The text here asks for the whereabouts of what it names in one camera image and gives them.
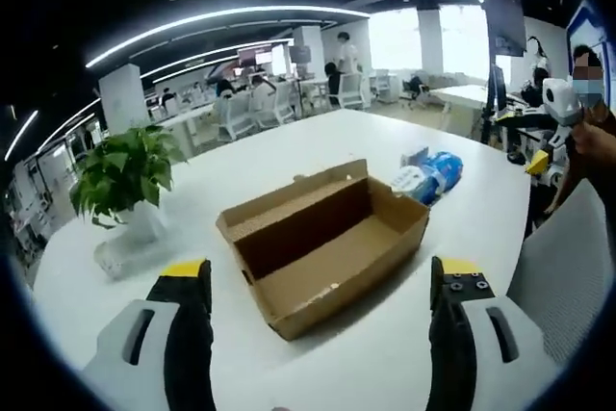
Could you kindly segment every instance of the cardboard box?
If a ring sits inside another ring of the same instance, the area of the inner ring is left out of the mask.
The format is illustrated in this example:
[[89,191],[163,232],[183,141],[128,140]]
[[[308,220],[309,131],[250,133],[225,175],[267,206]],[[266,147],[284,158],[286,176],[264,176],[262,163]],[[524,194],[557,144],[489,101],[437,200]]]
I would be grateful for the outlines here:
[[361,160],[228,209],[217,226],[266,322],[292,340],[411,259],[428,213]]

